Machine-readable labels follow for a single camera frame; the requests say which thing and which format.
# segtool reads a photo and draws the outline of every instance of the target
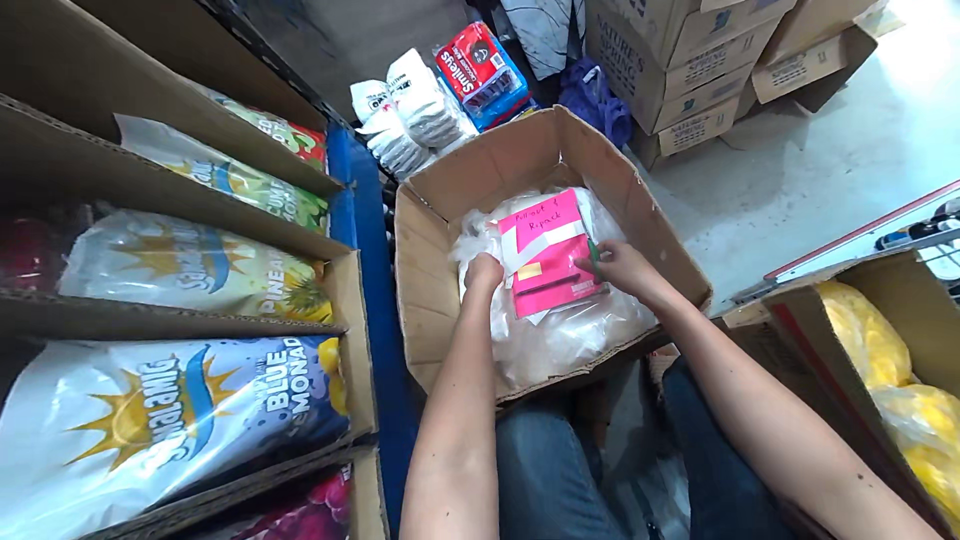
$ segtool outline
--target dark cloth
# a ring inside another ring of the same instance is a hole
[[[777,504],[720,431],[681,357],[663,378],[684,455],[691,540],[793,539]],[[624,539],[574,429],[552,403],[520,405],[496,426],[500,538]]]

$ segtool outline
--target clear plastic bag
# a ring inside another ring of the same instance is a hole
[[[903,386],[910,380],[910,352],[883,313],[855,288],[817,284],[833,331],[867,388]]]
[[[624,239],[619,226],[589,190],[573,188],[585,228],[595,243]],[[558,192],[529,191],[501,203],[490,214],[471,210],[450,253],[460,272],[461,297],[469,262],[489,253],[503,262],[500,233],[494,225],[513,213],[543,202]],[[618,345],[653,328],[657,320],[636,298],[608,284],[606,292],[517,319],[510,290],[502,283],[493,293],[493,358],[514,387],[536,384],[582,367]]]
[[[887,386],[873,393],[910,468],[960,533],[960,400],[933,386]]]

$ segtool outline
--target red stripe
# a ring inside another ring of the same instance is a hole
[[[829,250],[831,250],[831,249],[839,246],[840,244],[843,244],[843,243],[845,243],[845,242],[847,242],[847,241],[849,241],[849,240],[851,240],[851,239],[853,239],[853,238],[856,238],[857,236],[860,236],[861,234],[864,234],[864,233],[866,233],[866,232],[868,232],[868,231],[870,231],[870,230],[872,230],[872,229],[875,229],[876,227],[878,227],[878,226],[880,226],[880,225],[883,225],[884,223],[886,223],[886,222],[888,222],[888,221],[890,221],[890,220],[892,220],[892,219],[894,219],[894,218],[896,218],[896,217],[900,217],[900,216],[904,215],[905,213],[907,213],[908,211],[910,211],[910,210],[912,210],[912,209],[915,209],[915,208],[917,208],[917,207],[920,207],[920,206],[922,206],[922,205],[925,205],[926,203],[929,203],[930,201],[932,201],[933,199],[936,199],[937,197],[941,197],[941,196],[943,196],[943,195],[946,195],[947,193],[950,193],[952,190],[954,190],[954,189],[956,189],[956,188],[958,188],[958,187],[960,187],[960,180],[955,180],[955,181],[951,182],[950,184],[947,184],[947,185],[941,187],[940,189],[937,189],[936,191],[927,193],[926,195],[924,195],[924,196],[921,197],[920,199],[917,199],[916,201],[913,201],[913,202],[911,202],[911,203],[908,203],[908,204],[906,204],[906,205],[903,205],[902,207],[900,207],[900,208],[898,208],[898,209],[895,209],[894,211],[892,211],[892,212],[890,212],[890,213],[888,213],[888,214],[882,215],[882,216],[878,217],[877,219],[875,219],[874,221],[871,221],[870,223],[864,225],[863,227],[860,227],[859,229],[857,229],[857,230],[855,230],[855,231],[852,231],[852,232],[850,232],[850,233],[844,234],[843,236],[840,236],[839,238],[837,238],[836,240],[833,240],[833,241],[830,242],[829,244],[827,244],[827,245],[825,245],[825,246],[823,246],[823,247],[817,248],[817,249],[811,251],[810,253],[804,255],[804,256],[801,257],[801,258],[797,258],[797,259],[795,259],[795,260],[792,260],[792,261],[790,261],[790,262],[787,262],[786,264],[784,264],[784,265],[781,266],[780,268],[774,270],[773,272],[770,272],[770,273],[767,274],[766,276],[763,276],[763,279],[766,280],[766,279],[770,279],[770,278],[775,278],[776,276],[779,276],[779,275],[782,274],[783,272],[786,272],[786,271],[788,271],[788,270],[790,270],[790,269],[792,269],[792,268],[794,268],[794,267],[796,267],[796,266],[800,266],[800,265],[803,264],[804,262],[807,262],[808,260],[811,260],[812,258],[815,258],[815,257],[817,257],[817,256],[819,256],[819,255],[821,255],[821,254],[823,254],[823,253],[825,253],[825,252],[827,252],[827,251],[829,251]]]

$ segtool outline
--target cardboard box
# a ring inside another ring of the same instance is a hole
[[[862,292],[910,350],[926,384],[960,394],[960,310],[915,252],[881,253],[789,282],[762,299],[772,314],[732,329],[744,350],[819,413],[887,485],[946,538],[949,525],[887,433],[873,399],[812,286],[836,279]]]
[[[797,0],[783,16],[760,61],[771,64],[808,49],[853,26],[853,20],[876,0]]]
[[[697,0],[591,0],[624,16],[648,46],[653,62],[672,69],[766,21],[779,19],[796,0],[747,0],[700,11]]]
[[[187,4],[177,6],[188,9]],[[121,12],[125,11],[118,4],[116,13]],[[202,10],[189,13],[209,18]],[[205,24],[193,20],[182,23],[189,28]],[[171,59],[192,54],[192,58],[180,61],[184,65],[194,62],[193,69],[200,73],[204,62],[216,57],[224,63],[208,65],[211,73],[207,76],[219,82],[214,84],[197,77],[201,82],[252,105],[274,112],[282,110],[282,114],[305,126],[324,125],[319,115],[319,120],[311,119],[316,112],[272,72],[268,70],[273,79],[258,72],[254,67],[258,62],[248,51],[231,48],[229,44],[234,38],[229,33],[213,32],[213,27],[209,30],[203,35],[208,39],[205,46],[201,46],[204,40],[197,35],[191,34],[188,39],[203,51],[180,50],[174,42],[182,36],[169,34],[167,49],[179,51],[171,53]],[[160,44],[160,34],[146,35],[157,39],[155,45]],[[167,122],[243,162],[321,195],[335,194],[342,185],[206,99],[180,75],[65,0],[5,3],[0,7],[0,43],[9,53],[0,60],[4,71],[0,91],[22,98],[0,95],[0,134],[5,141],[0,145],[0,160],[4,163],[9,206],[66,197],[103,199],[120,207],[164,213],[226,229],[306,259],[325,260],[324,289],[333,303],[335,316],[332,324],[317,324],[0,288],[0,335],[101,340],[317,333],[341,336],[341,371],[350,411],[350,431],[343,439],[186,501],[161,506],[90,537],[141,538],[157,535],[159,530],[179,530],[271,489],[277,479],[317,470],[330,462],[331,453],[343,456],[343,448],[367,441],[366,436],[377,431],[377,417],[359,253],[125,151],[115,144],[116,138],[111,139],[117,137],[112,113],[125,112]],[[228,63],[229,59],[238,63]],[[240,72],[238,66],[252,71]],[[240,97],[243,88],[239,86],[243,85],[247,94]],[[0,388],[4,392],[19,373],[19,367],[8,362],[0,370]],[[382,498],[372,487],[378,486],[377,468],[375,458],[363,461],[366,472],[362,476],[367,480],[363,482],[365,495],[358,501],[364,502],[355,511],[367,517],[354,524],[359,529],[352,537],[379,540],[386,536]]]
[[[660,153],[671,156],[714,138],[733,126],[739,96],[734,96],[720,105],[677,123],[657,134]]]
[[[740,101],[741,96],[735,95],[656,135],[647,135],[635,130],[634,137],[627,142],[627,145],[641,165],[648,171],[653,170],[666,157],[724,134],[733,126]]]
[[[857,26],[772,65],[757,66],[751,76],[760,103],[791,93],[810,112],[819,110],[876,49],[876,41]]]
[[[56,198],[61,194],[103,198],[128,208],[168,213],[226,228],[294,255],[328,260],[324,289],[330,295],[336,317],[335,324],[306,323],[0,288],[0,335],[143,340],[340,334],[341,370],[348,389],[350,431],[341,441],[311,454],[312,459],[377,430],[358,252],[197,184],[2,95],[0,133],[5,140],[0,148],[0,160],[11,180],[8,203],[35,202],[37,198]],[[0,371],[0,387],[9,388],[20,367],[8,364]],[[266,483],[250,488],[251,491],[237,493],[226,486],[213,490],[219,494],[218,498],[223,496],[224,499],[212,502],[211,508],[239,503],[255,495],[256,489],[265,491],[273,485],[272,477],[260,481]],[[159,516],[166,515],[165,508],[162,506],[156,510],[160,512]],[[208,515],[200,510],[196,512],[198,520]],[[154,524],[160,518],[149,512],[116,527],[125,530],[124,527],[131,523],[140,523],[140,519]],[[165,527],[176,526],[172,522],[163,523]],[[102,533],[110,538],[125,537],[113,536],[113,531],[114,528],[108,528]]]
[[[655,134],[739,93],[776,27],[777,19],[760,24],[663,71],[626,19],[593,2],[588,4],[587,50],[644,133]]]
[[[182,33],[183,29],[171,31],[167,34],[167,42],[175,43]],[[235,40],[227,33],[201,36],[210,43]],[[208,47],[219,50],[213,45]],[[228,156],[317,195],[330,195],[343,188],[340,182],[311,167],[254,125],[207,98],[182,76],[68,0],[11,0],[0,4],[0,48],[12,52],[0,58],[0,71],[4,74],[0,80],[0,92],[87,133],[119,142],[113,114],[141,116],[173,126]],[[290,88],[287,88],[289,93],[279,90],[278,85],[285,86],[285,83],[272,72],[267,77],[256,69],[250,73],[239,71],[252,64],[249,61],[233,63],[232,60],[244,58],[240,53],[247,57],[252,55],[246,50],[233,49],[232,53],[235,54],[231,57],[224,54],[224,63],[211,65],[209,70],[233,75],[200,76],[198,82],[216,83],[219,87],[215,89],[227,95],[265,96],[267,91],[263,88],[267,86],[275,93],[272,99],[252,99],[256,101],[252,105],[273,103],[275,106],[276,101],[294,101],[294,97],[303,102]],[[171,52],[170,56],[194,57],[194,61],[207,58],[194,48],[186,47]],[[202,75],[201,71],[194,68],[190,73]],[[232,81],[232,84],[227,85],[226,81]],[[244,81],[249,89],[240,91]],[[323,122],[316,118],[322,118],[319,113],[314,120],[300,118],[306,116],[306,108],[302,106],[284,108],[285,113],[295,110],[300,112],[297,118],[307,120],[309,125],[304,124],[306,127]]]
[[[428,392],[460,313],[457,269],[449,260],[461,232],[460,219],[471,209],[489,212],[523,191],[552,185],[590,187],[628,241],[686,298],[700,307],[709,301],[709,283],[634,166],[569,110],[559,106],[540,110],[484,132],[412,177],[397,193],[400,325],[407,366]],[[585,375],[641,337],[611,348],[583,368],[534,386],[511,389],[499,380],[497,400]]]

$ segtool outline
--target yellow plastic bag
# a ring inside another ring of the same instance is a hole
[[[873,396],[913,473],[960,534],[960,400],[924,384]]]
[[[835,281],[817,284],[833,331],[868,389],[910,380],[910,353],[897,331],[867,297]]]

